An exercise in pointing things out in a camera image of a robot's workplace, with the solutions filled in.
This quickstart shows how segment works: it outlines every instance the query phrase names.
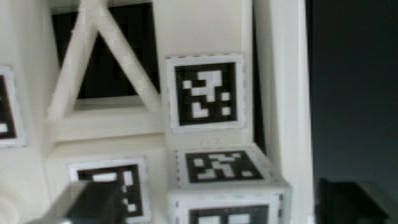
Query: white frame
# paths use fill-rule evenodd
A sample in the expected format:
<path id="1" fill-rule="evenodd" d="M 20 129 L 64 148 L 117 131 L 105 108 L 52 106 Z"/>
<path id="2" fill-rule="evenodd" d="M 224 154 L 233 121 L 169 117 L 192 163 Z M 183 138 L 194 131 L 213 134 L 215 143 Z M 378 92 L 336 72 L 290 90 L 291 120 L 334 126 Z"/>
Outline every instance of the white frame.
<path id="1" fill-rule="evenodd" d="M 21 108 L 16 94 L 14 73 L 9 66 L 0 65 L 0 76 L 5 80 L 5 91 L 9 96 L 9 106 L 14 119 L 16 138 L 0 140 L 0 148 L 18 147 L 27 144 L 27 136 L 23 129 Z"/>
<path id="2" fill-rule="evenodd" d="M 226 199 L 226 200 L 187 200 L 179 201 L 176 206 L 176 213 L 174 213 L 174 221 L 172 223 L 190 223 L 188 221 L 188 211 L 192 209 L 217 209 L 224 207 L 243 207 L 243 206 L 261 206 L 268 205 L 268 223 L 279 223 L 279 209 L 281 209 L 281 200 L 279 194 L 272 194 L 265 197 L 263 200 L 259 198 L 252 199 Z"/>
<path id="3" fill-rule="evenodd" d="M 179 126 L 179 116 L 178 116 L 178 99 L 176 99 L 176 66 L 203 65 L 203 64 L 219 64 L 219 63 L 235 63 L 236 64 L 236 121 L 217 122 L 211 124 L 197 124 Z M 229 55 L 201 55 L 187 57 L 171 57 L 167 58 L 167 99 L 171 106 L 171 131 L 174 134 L 226 130 L 233 128 L 243 128 L 245 125 L 245 91 L 243 91 L 243 57 L 238 54 Z"/>
<path id="4" fill-rule="evenodd" d="M 220 182 L 203 182 L 203 183 L 190 183 L 188 181 L 188 167 L 187 167 L 187 159 L 185 159 L 185 154 L 187 153 L 211 153 L 211 152 L 229 152 L 229 151 L 245 151 L 247 156 L 252 160 L 252 164 L 258 168 L 258 172 L 263 176 L 261 180 L 236 180 L 236 181 L 220 181 Z M 176 163 L 178 163 L 178 186 L 183 189 L 188 188 L 208 188 L 215 186 L 226 186 L 226 185 L 247 185 L 247 184 L 270 184 L 275 183 L 275 178 L 272 175 L 272 169 L 267 166 L 267 164 L 261 163 L 258 160 L 258 155 L 252 152 L 254 148 L 249 148 L 245 146 L 242 147 L 222 147 L 222 148 L 194 148 L 194 149 L 179 149 L 176 150 Z"/>
<path id="5" fill-rule="evenodd" d="M 100 160 L 91 162 L 80 162 L 68 165 L 69 179 L 71 182 L 78 182 L 78 171 L 87 169 L 110 168 L 126 165 L 139 165 L 139 175 L 140 175 L 140 198 L 142 198 L 142 212 L 144 215 L 133 218 L 126 218 L 130 224 L 137 222 L 151 221 L 151 209 L 149 209 L 149 177 L 147 177 L 147 166 L 144 156 L 124 158 L 119 160 Z"/>

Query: white plastic part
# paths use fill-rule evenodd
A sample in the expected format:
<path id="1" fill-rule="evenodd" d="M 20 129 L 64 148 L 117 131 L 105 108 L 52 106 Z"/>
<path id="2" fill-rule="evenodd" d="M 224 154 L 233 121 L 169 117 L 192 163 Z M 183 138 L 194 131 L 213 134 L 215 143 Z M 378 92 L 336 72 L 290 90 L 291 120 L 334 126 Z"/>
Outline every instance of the white plastic part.
<path id="1" fill-rule="evenodd" d="M 245 155 L 249 156 L 249 159 L 254 163 L 263 179 L 259 180 L 242 179 L 236 181 L 231 180 L 226 181 L 226 178 L 220 178 L 220 180 L 215 181 L 217 180 L 215 176 L 219 174 L 213 173 L 213 176 L 210 174 L 204 177 L 213 179 L 213 181 L 190 183 L 187 176 L 192 175 L 192 173 L 188 172 L 187 160 L 183 159 L 185 153 L 201 154 L 203 157 L 203 153 L 217 152 L 217 154 L 211 154 L 213 155 L 211 160 L 213 158 L 219 160 L 226 160 L 222 153 L 233 151 L 245 152 Z M 220 148 L 176 150 L 176 156 L 171 156 L 169 177 L 171 177 L 169 181 L 171 224 L 190 223 L 188 214 L 192 210 L 242 208 L 247 206 L 267 206 L 268 207 L 267 223 L 288 224 L 290 197 L 291 197 L 290 186 L 272 168 L 270 161 L 256 146 L 242 146 L 242 147 L 231 146 Z M 203 223 L 210 224 L 211 220 L 204 219 Z"/>
<path id="2" fill-rule="evenodd" d="M 4 87 L 9 100 L 9 110 L 12 115 L 12 125 L 14 125 L 14 134 L 16 137 L 0 139 L 0 148 L 18 147 L 27 144 L 25 136 L 25 127 L 23 127 L 23 117 L 21 117 L 21 108 L 20 108 L 20 99 L 16 92 L 16 83 L 14 83 L 14 72 L 9 66 L 0 65 L 0 76 L 4 77 Z M 7 132 L 7 124 L 0 124 L 0 132 Z"/>
<path id="3" fill-rule="evenodd" d="M 20 194 L 0 186 L 0 224 L 20 224 L 25 218 L 25 202 Z"/>
<path id="4" fill-rule="evenodd" d="M 107 0 L 84 0 L 53 102 L 48 110 L 50 120 L 62 119 L 73 110 L 98 31 L 142 98 L 146 108 L 149 112 L 160 110 L 160 96 L 108 12 Z"/>
<path id="5" fill-rule="evenodd" d="M 144 106 L 130 111 L 73 111 L 96 35 L 103 36 Z M 107 8 L 107 0 L 84 0 L 60 78 L 48 109 L 53 141 L 71 141 L 158 133 L 160 95 Z"/>

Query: white bar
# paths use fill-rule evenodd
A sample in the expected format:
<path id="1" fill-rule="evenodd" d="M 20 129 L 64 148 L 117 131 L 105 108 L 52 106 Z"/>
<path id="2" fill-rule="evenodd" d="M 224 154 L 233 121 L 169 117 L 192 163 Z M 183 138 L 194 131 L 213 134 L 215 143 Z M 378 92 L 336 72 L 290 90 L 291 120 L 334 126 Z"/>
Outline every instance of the white bar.
<path id="1" fill-rule="evenodd" d="M 7 124 L 2 123 L 0 124 L 0 133 L 7 132 L 9 131 L 9 127 L 7 127 Z"/>
<path id="2" fill-rule="evenodd" d="M 132 186 L 133 185 L 133 173 L 132 173 L 132 171 L 123 172 L 123 177 L 124 177 L 126 186 Z"/>
<path id="3" fill-rule="evenodd" d="M 112 182 L 117 179 L 116 173 L 105 173 L 92 176 L 96 182 Z"/>
<path id="4" fill-rule="evenodd" d="M 71 35 L 71 42 L 66 51 L 66 59 L 60 69 L 59 82 L 55 87 L 52 105 L 48 109 L 50 120 L 59 120 L 73 110 L 78 89 L 91 58 L 96 28 L 80 6 L 76 25 Z"/>

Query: window opening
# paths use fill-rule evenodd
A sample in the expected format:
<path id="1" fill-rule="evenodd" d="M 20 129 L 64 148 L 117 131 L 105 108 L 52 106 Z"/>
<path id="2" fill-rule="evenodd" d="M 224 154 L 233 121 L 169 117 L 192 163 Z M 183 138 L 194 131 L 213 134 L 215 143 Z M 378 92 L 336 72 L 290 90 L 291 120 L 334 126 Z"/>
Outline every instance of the window opening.
<path id="1" fill-rule="evenodd" d="M 144 3 L 112 7 L 110 14 L 114 16 L 155 88 L 160 91 L 153 4 Z M 76 16 L 78 12 L 53 15 L 53 30 L 60 65 L 66 57 Z M 128 77 L 110 52 L 103 37 L 98 35 L 78 92 L 78 99 L 85 99 L 85 101 L 76 103 L 75 110 L 87 108 L 82 102 L 91 103 L 92 109 L 96 109 L 92 105 L 100 104 L 100 102 L 101 106 L 98 107 L 114 107 L 116 105 L 121 107 L 123 105 L 132 106 L 142 104 L 139 96 L 128 96 L 137 96 L 137 91 L 128 81 Z"/>

